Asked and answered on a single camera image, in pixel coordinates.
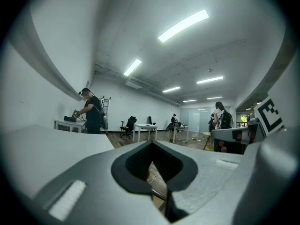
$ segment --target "ceiling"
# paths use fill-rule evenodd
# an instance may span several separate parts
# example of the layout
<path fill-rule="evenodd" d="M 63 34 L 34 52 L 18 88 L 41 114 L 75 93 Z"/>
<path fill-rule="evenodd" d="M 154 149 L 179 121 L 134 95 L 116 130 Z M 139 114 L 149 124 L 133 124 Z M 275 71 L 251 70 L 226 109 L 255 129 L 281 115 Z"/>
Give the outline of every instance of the ceiling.
<path fill-rule="evenodd" d="M 170 27 L 203 9 L 208 19 L 164 43 L 158 40 Z M 235 99 L 255 68 L 272 19 L 260 0 L 111 0 L 96 64 L 122 74 L 139 59 L 142 63 L 130 76 L 158 90 L 180 86 L 170 92 L 179 103 L 217 96 Z M 196 84 L 217 76 L 224 79 Z"/>

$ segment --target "floor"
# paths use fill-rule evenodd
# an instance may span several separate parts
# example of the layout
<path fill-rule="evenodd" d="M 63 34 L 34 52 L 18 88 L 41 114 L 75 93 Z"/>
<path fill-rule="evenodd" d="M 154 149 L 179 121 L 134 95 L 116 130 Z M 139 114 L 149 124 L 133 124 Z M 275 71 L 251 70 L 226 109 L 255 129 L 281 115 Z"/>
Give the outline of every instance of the floor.
<path fill-rule="evenodd" d="M 114 146 L 114 148 L 119 148 L 134 143 L 132 142 L 132 137 L 130 139 L 127 136 L 120 138 L 120 133 L 108 133 L 107 137 L 109 141 L 112 143 L 112 145 Z M 193 149 L 203 150 L 208 138 L 208 136 L 198 132 L 189 132 L 187 142 L 186 142 L 186 137 L 187 137 L 186 131 L 181 131 L 180 133 L 177 132 L 175 138 L 175 144 L 193 148 Z M 155 132 L 152 132 L 150 134 L 150 140 L 154 140 L 154 139 L 155 139 Z M 148 140 L 148 132 L 141 132 L 141 141 L 147 141 L 147 140 Z M 157 140 L 170 142 L 169 132 L 158 131 Z M 213 151 L 213 145 L 211 144 L 211 139 L 206 145 L 205 150 Z M 151 163 L 149 167 L 149 172 L 150 172 L 150 176 L 148 177 L 147 181 L 151 184 L 152 189 L 158 192 L 159 194 L 161 194 L 163 197 L 166 197 L 167 195 L 166 184 L 163 181 L 162 177 L 158 175 L 159 172 L 153 163 Z"/>

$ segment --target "desk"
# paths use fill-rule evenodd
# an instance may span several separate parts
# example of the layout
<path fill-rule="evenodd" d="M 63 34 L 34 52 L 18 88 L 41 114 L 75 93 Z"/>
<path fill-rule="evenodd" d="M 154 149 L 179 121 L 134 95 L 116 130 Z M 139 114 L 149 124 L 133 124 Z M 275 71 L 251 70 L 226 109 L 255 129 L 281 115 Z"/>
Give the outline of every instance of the desk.
<path fill-rule="evenodd" d="M 113 150 L 106 135 L 66 133 L 33 125 L 5 134 L 2 161 L 12 187 L 33 198 L 82 159 Z"/>
<path fill-rule="evenodd" d="M 141 136 L 141 129 L 148 129 L 149 130 L 149 135 L 148 135 L 148 140 L 150 140 L 150 131 L 154 128 L 155 129 L 155 140 L 157 140 L 158 138 L 158 127 L 156 125 L 150 125 L 150 124 L 139 124 L 139 123 L 135 123 L 133 126 L 133 136 L 132 136 L 132 141 L 135 141 L 135 127 L 139 128 L 139 133 L 137 136 L 137 142 L 140 141 L 140 136 Z"/>
<path fill-rule="evenodd" d="M 186 139 L 186 143 L 188 142 L 188 126 L 185 127 L 173 127 L 174 128 L 174 132 L 173 132 L 173 143 L 175 142 L 175 136 L 176 136 L 176 130 L 180 130 L 180 129 L 186 129 L 187 128 L 187 139 Z"/>
<path fill-rule="evenodd" d="M 55 129 L 58 130 L 58 125 L 63 125 L 70 127 L 70 132 L 72 132 L 72 128 L 78 128 L 78 133 L 81 133 L 83 126 L 85 125 L 86 121 L 77 120 L 76 122 L 69 122 L 64 120 L 55 119 Z"/>
<path fill-rule="evenodd" d="M 207 140 L 206 140 L 206 144 L 205 144 L 205 146 L 204 146 L 204 148 L 203 148 L 203 150 L 205 150 L 206 145 L 207 145 L 207 143 L 208 143 L 208 140 L 209 140 L 210 137 L 211 137 L 211 133 L 203 133 L 203 135 L 207 135 L 207 136 L 208 136 L 208 137 L 207 137 Z"/>

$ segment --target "office chair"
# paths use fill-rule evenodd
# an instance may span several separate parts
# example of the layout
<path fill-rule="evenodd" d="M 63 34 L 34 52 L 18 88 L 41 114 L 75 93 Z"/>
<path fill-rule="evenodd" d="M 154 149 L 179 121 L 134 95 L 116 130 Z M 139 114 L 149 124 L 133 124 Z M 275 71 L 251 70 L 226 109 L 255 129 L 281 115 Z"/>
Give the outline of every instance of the office chair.
<path fill-rule="evenodd" d="M 129 134 L 129 132 L 132 132 L 133 130 L 133 127 L 134 127 L 134 124 L 136 122 L 136 119 L 135 117 L 130 117 L 128 119 L 128 122 L 126 124 L 126 127 L 124 127 L 124 121 L 121 121 L 122 122 L 122 126 L 120 127 L 122 130 L 125 130 L 125 133 L 122 133 L 120 134 L 120 137 L 123 137 L 123 136 L 128 136 L 130 138 L 130 136 L 132 136 L 132 134 Z"/>
<path fill-rule="evenodd" d="M 153 125 L 155 125 L 155 124 L 157 124 L 157 122 L 152 123 L 152 118 L 149 116 L 149 117 L 148 117 L 148 123 L 147 123 L 147 124 L 150 124 L 150 125 L 153 124 Z"/>

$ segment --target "white wall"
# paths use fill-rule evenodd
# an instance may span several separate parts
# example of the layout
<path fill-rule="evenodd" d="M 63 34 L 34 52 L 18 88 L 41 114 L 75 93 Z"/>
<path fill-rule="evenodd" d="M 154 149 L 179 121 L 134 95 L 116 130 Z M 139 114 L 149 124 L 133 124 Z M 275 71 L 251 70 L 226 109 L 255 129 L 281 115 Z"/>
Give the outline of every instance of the white wall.
<path fill-rule="evenodd" d="M 157 122 L 158 130 L 168 126 L 174 113 L 180 117 L 179 107 L 125 86 L 124 82 L 114 78 L 95 75 L 90 90 L 97 97 L 112 97 L 108 113 L 108 131 L 121 131 L 121 120 L 125 121 L 126 125 L 130 116 L 136 117 L 136 123 L 147 123 L 147 118 L 151 116 L 152 122 Z"/>
<path fill-rule="evenodd" d="M 235 106 L 230 106 L 230 109 L 229 109 L 229 113 L 231 114 L 232 116 L 232 119 L 233 119 L 233 128 L 235 128 L 235 122 L 237 120 L 237 115 L 236 115 L 236 111 L 235 111 Z"/>
<path fill-rule="evenodd" d="M 82 106 L 38 74 L 10 42 L 3 46 L 0 66 L 1 133 L 33 124 L 54 128 L 54 119 Z"/>
<path fill-rule="evenodd" d="M 299 78 L 300 51 L 298 48 L 286 70 L 268 92 L 286 127 L 300 126 Z"/>
<path fill-rule="evenodd" d="M 260 49 L 257 58 L 254 58 L 253 72 L 243 91 L 238 95 L 235 107 L 239 107 L 266 76 L 285 35 L 286 22 L 276 5 L 269 0 L 257 0 L 257 2 L 261 4 L 261 9 L 265 11 L 264 14 L 267 17 L 267 19 L 262 19 L 262 26 L 266 28 L 266 31 L 260 34 L 263 44 L 259 47 L 263 49 Z"/>
<path fill-rule="evenodd" d="M 47 54 L 80 91 L 92 83 L 94 54 L 109 0 L 32 0 L 32 20 Z"/>

